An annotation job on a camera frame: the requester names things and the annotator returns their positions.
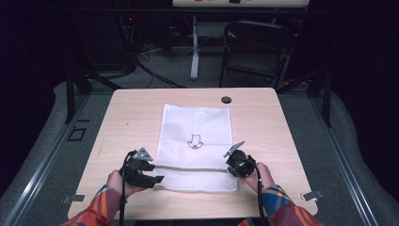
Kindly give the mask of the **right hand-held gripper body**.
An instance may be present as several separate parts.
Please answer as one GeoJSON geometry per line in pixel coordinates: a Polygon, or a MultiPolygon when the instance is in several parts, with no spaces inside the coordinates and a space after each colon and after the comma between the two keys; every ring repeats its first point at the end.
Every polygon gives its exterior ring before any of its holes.
{"type": "Polygon", "coordinates": [[[240,178],[248,177],[256,166],[256,161],[250,154],[245,154],[240,147],[244,141],[232,145],[229,150],[224,154],[227,157],[226,164],[232,164],[233,170],[240,174],[240,178]]]}

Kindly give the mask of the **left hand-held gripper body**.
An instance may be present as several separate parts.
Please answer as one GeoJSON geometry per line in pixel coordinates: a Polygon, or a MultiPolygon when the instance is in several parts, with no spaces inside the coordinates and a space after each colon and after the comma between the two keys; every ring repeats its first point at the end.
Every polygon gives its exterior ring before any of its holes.
{"type": "Polygon", "coordinates": [[[141,165],[145,162],[151,163],[151,161],[152,157],[145,148],[129,152],[120,169],[122,180],[129,185],[135,185],[137,179],[142,175],[146,175],[141,170],[141,165]]]}

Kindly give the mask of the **white mesh laundry bag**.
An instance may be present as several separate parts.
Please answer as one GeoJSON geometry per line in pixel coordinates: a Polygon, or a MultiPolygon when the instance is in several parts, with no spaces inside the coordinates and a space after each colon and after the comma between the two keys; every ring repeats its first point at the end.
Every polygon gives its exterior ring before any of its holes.
{"type": "Polygon", "coordinates": [[[238,180],[224,157],[231,146],[228,108],[165,105],[152,174],[167,190],[234,192],[238,180]]]}

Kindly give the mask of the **person's right hand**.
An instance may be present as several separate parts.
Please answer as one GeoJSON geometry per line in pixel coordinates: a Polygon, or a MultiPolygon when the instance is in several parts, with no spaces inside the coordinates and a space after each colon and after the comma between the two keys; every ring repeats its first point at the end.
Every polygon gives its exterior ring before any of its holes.
{"type": "Polygon", "coordinates": [[[272,178],[269,168],[262,162],[256,164],[257,170],[244,179],[244,182],[254,191],[258,190],[258,179],[262,181],[262,193],[270,186],[274,186],[275,182],[272,178]]]}

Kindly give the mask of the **person's left hand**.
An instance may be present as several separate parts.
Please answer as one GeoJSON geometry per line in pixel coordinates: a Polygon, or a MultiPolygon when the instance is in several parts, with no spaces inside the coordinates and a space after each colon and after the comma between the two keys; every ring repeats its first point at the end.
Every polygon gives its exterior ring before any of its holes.
{"type": "Polygon", "coordinates": [[[125,198],[129,198],[137,192],[144,191],[143,187],[131,186],[123,182],[122,177],[117,169],[110,172],[106,184],[119,192],[119,194],[124,195],[125,198]]]}

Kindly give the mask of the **grey metal tab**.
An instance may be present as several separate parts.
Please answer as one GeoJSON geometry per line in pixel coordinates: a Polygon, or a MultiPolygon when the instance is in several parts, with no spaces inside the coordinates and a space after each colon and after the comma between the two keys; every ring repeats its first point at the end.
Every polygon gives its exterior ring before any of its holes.
{"type": "Polygon", "coordinates": [[[72,204],[73,202],[82,202],[84,198],[85,198],[84,195],[74,194],[70,196],[64,196],[61,202],[66,204],[72,204]]]}
{"type": "Polygon", "coordinates": [[[301,199],[308,201],[318,201],[320,198],[324,196],[324,193],[321,190],[315,190],[308,193],[301,193],[301,199]]]}

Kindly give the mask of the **black metal stand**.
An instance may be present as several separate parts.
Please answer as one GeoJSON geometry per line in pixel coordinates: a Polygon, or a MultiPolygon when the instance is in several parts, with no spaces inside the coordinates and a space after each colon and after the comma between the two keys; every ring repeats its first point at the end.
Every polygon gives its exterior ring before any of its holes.
{"type": "Polygon", "coordinates": [[[331,126],[330,122],[330,103],[331,103],[331,84],[332,84],[332,75],[327,68],[316,69],[310,73],[307,73],[292,82],[289,82],[287,85],[282,86],[277,89],[277,93],[284,93],[293,89],[305,81],[311,81],[311,84],[308,86],[306,90],[306,95],[309,98],[317,98],[320,92],[323,92],[323,102],[322,102],[322,118],[327,125],[327,127],[331,126]]]}
{"type": "Polygon", "coordinates": [[[78,88],[84,95],[89,95],[93,88],[88,82],[92,78],[101,84],[113,90],[120,89],[119,85],[114,84],[108,79],[100,76],[93,70],[89,70],[83,66],[73,66],[66,73],[66,91],[67,91],[67,118],[66,123],[69,123],[75,115],[75,93],[74,88],[78,88]]]}

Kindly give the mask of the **white table leg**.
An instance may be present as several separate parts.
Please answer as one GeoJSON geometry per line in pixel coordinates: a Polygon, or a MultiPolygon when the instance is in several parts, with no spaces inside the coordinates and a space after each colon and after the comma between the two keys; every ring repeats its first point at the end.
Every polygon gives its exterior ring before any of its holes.
{"type": "Polygon", "coordinates": [[[196,17],[193,17],[192,21],[192,37],[193,37],[193,56],[191,63],[190,78],[192,80],[197,80],[199,78],[200,56],[199,56],[199,42],[198,42],[198,24],[196,17]]]}

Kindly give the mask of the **black folding chair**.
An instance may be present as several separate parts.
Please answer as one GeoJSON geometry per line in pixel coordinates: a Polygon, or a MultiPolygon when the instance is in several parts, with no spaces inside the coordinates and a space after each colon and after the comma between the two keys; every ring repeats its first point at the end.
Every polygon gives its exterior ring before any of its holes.
{"type": "Polygon", "coordinates": [[[295,34],[280,24],[239,20],[224,28],[219,86],[230,72],[263,77],[273,88],[286,69],[294,50],[295,34]]]}

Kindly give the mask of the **dark cabinet with red light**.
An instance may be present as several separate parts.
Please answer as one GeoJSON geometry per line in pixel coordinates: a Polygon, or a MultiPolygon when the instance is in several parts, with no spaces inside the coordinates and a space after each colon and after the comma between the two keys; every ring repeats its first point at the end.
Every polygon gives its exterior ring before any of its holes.
{"type": "Polygon", "coordinates": [[[74,23],[90,66],[95,71],[131,71],[136,67],[119,16],[79,14],[74,17],[74,23]]]}

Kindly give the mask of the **aluminium floor rail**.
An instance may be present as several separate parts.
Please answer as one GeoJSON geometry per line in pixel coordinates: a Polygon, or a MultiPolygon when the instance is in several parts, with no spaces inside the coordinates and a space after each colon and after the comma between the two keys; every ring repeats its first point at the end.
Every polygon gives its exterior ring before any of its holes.
{"type": "Polygon", "coordinates": [[[96,133],[96,118],[88,113],[89,96],[77,99],[77,109],[65,122],[64,101],[55,108],[20,172],[0,199],[0,226],[59,226],[68,219],[96,133]]]}
{"type": "Polygon", "coordinates": [[[345,186],[350,194],[350,197],[358,210],[359,216],[364,226],[379,226],[375,215],[359,185],[359,182],[356,179],[355,174],[352,171],[352,168],[344,155],[343,149],[334,134],[332,127],[328,126],[324,120],[321,104],[315,98],[310,98],[309,101],[316,115],[316,118],[323,128],[323,131],[327,136],[328,142],[332,147],[332,155],[338,166],[340,174],[343,177],[345,186]]]}

